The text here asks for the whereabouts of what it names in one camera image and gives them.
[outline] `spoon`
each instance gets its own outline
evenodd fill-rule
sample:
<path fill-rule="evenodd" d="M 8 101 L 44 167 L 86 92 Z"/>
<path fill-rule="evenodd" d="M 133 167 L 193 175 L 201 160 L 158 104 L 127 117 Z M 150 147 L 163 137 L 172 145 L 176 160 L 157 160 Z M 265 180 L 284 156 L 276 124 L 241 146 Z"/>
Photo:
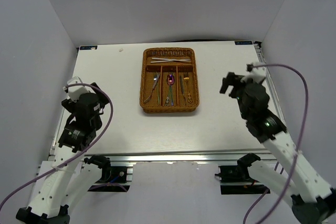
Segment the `spoon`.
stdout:
<path fill-rule="evenodd" d="M 169 85 L 169 94 L 168 94 L 168 97 L 170 95 L 170 100 L 171 100 L 171 104 L 172 106 L 174 106 L 174 102 L 173 102 L 173 85 L 175 83 L 175 77 L 172 73 L 168 74 L 167 75 L 167 84 Z"/>

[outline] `white wall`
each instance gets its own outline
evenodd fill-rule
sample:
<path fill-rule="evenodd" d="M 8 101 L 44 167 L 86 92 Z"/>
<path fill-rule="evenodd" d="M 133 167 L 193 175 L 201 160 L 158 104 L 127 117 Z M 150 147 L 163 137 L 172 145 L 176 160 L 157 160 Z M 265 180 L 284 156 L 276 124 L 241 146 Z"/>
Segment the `white wall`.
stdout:
<path fill-rule="evenodd" d="M 263 42 L 268 62 L 291 65 L 308 82 L 310 104 L 303 151 L 311 164 L 336 187 L 335 42 L 336 0 L 285 0 Z M 286 122 L 297 138 L 304 91 L 288 70 L 271 69 Z"/>
<path fill-rule="evenodd" d="M 284 0 L 50 0 L 76 46 L 263 40 Z"/>
<path fill-rule="evenodd" d="M 35 177 L 48 157 L 76 49 L 49 0 L 0 0 L 0 199 Z M 8 201 L 16 223 L 31 187 Z"/>

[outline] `white table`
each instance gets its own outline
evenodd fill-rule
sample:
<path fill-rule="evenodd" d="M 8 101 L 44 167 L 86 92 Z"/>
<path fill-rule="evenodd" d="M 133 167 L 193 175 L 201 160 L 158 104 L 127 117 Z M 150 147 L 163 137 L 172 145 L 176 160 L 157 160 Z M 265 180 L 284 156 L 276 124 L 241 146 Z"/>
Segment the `white table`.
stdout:
<path fill-rule="evenodd" d="M 153 47 L 195 51 L 200 90 L 196 111 L 143 112 L 139 105 L 142 54 Z M 96 82 L 114 106 L 110 127 L 89 154 L 262 150 L 247 131 L 237 101 L 219 93 L 228 72 L 246 74 L 246 64 L 253 61 L 259 61 L 255 47 L 233 41 L 99 45 L 97 50 L 80 50 L 73 75 L 85 83 Z M 269 107 L 275 112 L 273 101 Z M 110 113 L 108 106 L 104 112 L 103 124 Z M 58 137 L 68 116 L 63 114 Z"/>

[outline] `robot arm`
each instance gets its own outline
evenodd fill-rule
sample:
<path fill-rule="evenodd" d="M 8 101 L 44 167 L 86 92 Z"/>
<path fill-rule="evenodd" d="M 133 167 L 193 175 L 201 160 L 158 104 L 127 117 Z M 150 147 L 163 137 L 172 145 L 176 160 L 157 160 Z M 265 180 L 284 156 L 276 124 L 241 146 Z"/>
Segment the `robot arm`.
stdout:
<path fill-rule="evenodd" d="M 81 83 L 81 80 L 74 77 L 68 81 L 68 84 L 73 83 Z M 86 158 L 88 165 L 70 185 L 70 179 L 84 154 L 62 168 L 58 167 L 90 145 L 96 131 L 102 126 L 100 110 L 108 103 L 103 94 L 90 92 L 82 86 L 65 91 L 69 99 L 63 100 L 62 106 L 71 115 L 56 147 L 52 165 L 56 171 L 46 177 L 41 190 L 28 207 L 19 209 L 16 218 L 26 224 L 68 224 L 69 214 L 76 203 L 100 179 L 102 169 L 110 166 L 106 157 Z"/>
<path fill-rule="evenodd" d="M 247 65 L 249 74 L 246 76 L 229 72 L 227 77 L 223 78 L 220 93 L 225 93 L 229 86 L 233 86 L 229 96 L 237 100 L 249 132 L 289 172 L 296 154 L 296 146 L 286 126 L 268 109 L 269 96 L 262 85 L 266 78 L 266 68 L 252 67 L 257 64 L 259 63 Z M 301 152 L 297 155 L 292 184 L 284 200 L 302 224 L 317 224 L 335 213 L 336 191 L 315 171 Z M 276 172 L 263 165 L 260 158 L 254 154 L 242 157 L 238 161 L 238 169 L 244 176 L 264 183 L 277 194 L 282 191 L 286 182 L 286 179 L 280 178 Z"/>

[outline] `purple cable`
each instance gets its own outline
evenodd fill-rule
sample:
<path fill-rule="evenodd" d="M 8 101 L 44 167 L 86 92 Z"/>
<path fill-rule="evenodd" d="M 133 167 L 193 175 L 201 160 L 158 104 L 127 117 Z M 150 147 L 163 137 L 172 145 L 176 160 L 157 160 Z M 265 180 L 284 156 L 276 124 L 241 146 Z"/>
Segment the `purple cable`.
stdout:
<path fill-rule="evenodd" d="M 279 166 L 279 162 L 277 162 L 277 164 L 275 165 L 274 170 L 277 170 L 278 166 Z M 252 209 L 262 200 L 262 198 L 264 198 L 264 196 L 266 194 L 268 194 L 268 192 L 269 192 L 269 189 L 267 188 L 264 191 L 264 193 L 250 206 L 250 208 L 247 210 L 247 212 L 244 216 L 243 224 L 246 224 L 247 217 L 250 214 L 250 212 L 252 211 Z"/>
<path fill-rule="evenodd" d="M 253 68 L 260 68 L 260 67 L 283 67 L 283 68 L 287 68 L 289 70 L 292 70 L 293 72 L 295 72 L 302 80 L 303 85 L 304 85 L 304 92 L 306 93 L 306 98 L 305 98 L 305 103 L 304 103 L 304 111 L 303 111 L 303 118 L 302 118 L 302 123 L 301 123 L 301 129 L 300 129 L 300 133 L 299 133 L 299 137 L 298 137 L 298 142 L 296 145 L 296 153 L 293 156 L 293 163 L 292 166 L 290 168 L 290 171 L 288 173 L 288 178 L 286 180 L 285 186 L 283 187 L 283 190 L 281 192 L 281 194 L 279 195 L 278 199 L 276 200 L 276 202 L 274 203 L 274 205 L 271 207 L 271 209 L 259 220 L 257 221 L 255 224 L 261 224 L 262 222 L 264 222 L 273 212 L 274 210 L 278 207 L 278 205 L 280 204 L 281 200 L 283 199 L 283 197 L 286 194 L 286 191 L 289 187 L 291 178 L 294 174 L 294 170 L 295 170 L 295 166 L 296 163 L 298 161 L 298 151 L 300 150 L 301 147 L 301 143 L 302 143 L 302 137 L 303 137 L 303 132 L 305 130 L 305 125 L 306 125 L 306 119 L 307 119 L 307 112 L 308 112 L 308 102 L 309 102 L 309 96 L 308 96 L 308 86 L 307 86 L 307 82 L 305 80 L 305 78 L 303 77 L 303 75 L 296 70 L 295 68 L 292 68 L 288 65 L 283 65 L 283 64 L 264 64 L 264 65 L 258 65 L 258 66 L 253 66 Z M 257 199 L 257 201 L 255 203 L 252 204 L 251 207 L 254 207 L 260 200 Z"/>
<path fill-rule="evenodd" d="M 90 188 L 90 190 L 94 190 L 97 189 L 99 187 L 103 187 L 103 186 L 119 186 L 121 189 L 123 189 L 124 191 L 127 191 L 127 189 L 125 187 L 123 187 L 122 185 L 118 184 L 118 183 L 105 183 L 105 184 L 101 184 L 101 185 L 97 185 L 97 186 L 92 186 Z"/>
<path fill-rule="evenodd" d="M 111 113 L 110 113 L 110 117 L 109 117 L 109 120 L 107 121 L 107 124 L 106 124 L 105 128 L 101 131 L 101 133 L 99 134 L 99 136 L 97 136 L 97 138 L 96 138 L 94 141 L 92 141 L 92 143 L 91 143 L 88 147 L 86 147 L 82 152 L 76 154 L 74 157 L 72 157 L 72 158 L 66 160 L 65 162 L 63 162 L 62 164 L 60 164 L 59 166 L 57 166 L 58 168 L 62 168 L 62 167 L 64 167 L 65 165 L 69 164 L 70 162 L 74 161 L 76 158 L 78 158 L 79 156 L 81 156 L 82 154 L 84 154 L 85 152 L 87 152 L 88 149 L 90 149 L 94 144 L 96 144 L 96 143 L 98 142 L 98 140 L 104 135 L 104 133 L 105 133 L 105 131 L 107 130 L 107 128 L 109 127 L 109 125 L 110 125 L 110 123 L 111 123 L 111 121 L 112 121 L 112 117 L 113 117 L 113 104 L 112 104 L 111 99 L 109 98 L 109 96 L 108 96 L 105 92 L 103 92 L 102 90 L 96 88 L 95 86 L 92 86 L 92 85 L 90 85 L 90 84 L 86 84 L 86 83 L 70 84 L 70 85 L 67 85 L 67 86 L 65 86 L 65 87 L 66 87 L 66 88 L 70 88 L 70 87 L 75 87 L 75 86 L 86 86 L 86 87 L 90 87 L 90 88 L 92 88 L 92 89 L 94 89 L 94 90 L 96 90 L 96 91 L 102 93 L 103 95 L 105 95 L 105 97 L 108 99 L 108 101 L 109 101 L 109 103 L 110 103 L 110 106 L 111 106 Z M 9 194 L 9 195 L 8 195 L 2 202 L 1 202 L 1 204 L 0 204 L 0 212 L 1 212 L 2 208 L 3 208 L 3 206 L 5 205 L 5 203 L 11 198 L 11 196 L 13 196 L 14 194 L 16 194 L 16 193 L 17 193 L 18 191 L 20 191 L 21 189 L 23 189 L 23 188 L 29 186 L 30 184 L 32 184 L 32 183 L 38 181 L 39 179 L 41 179 L 41 178 L 43 178 L 43 177 L 45 177 L 45 176 L 48 176 L 48 175 L 54 173 L 55 171 L 56 171 L 56 169 L 53 168 L 53 169 L 47 171 L 46 173 L 43 173 L 42 175 L 40 175 L 40 176 L 38 176 L 38 177 L 36 177 L 36 178 L 34 178 L 34 179 L 28 181 L 27 183 L 25 183 L 24 185 L 18 187 L 18 188 L 15 189 L 14 191 L 12 191 L 12 192 L 11 192 L 11 193 L 10 193 L 10 194 Z"/>

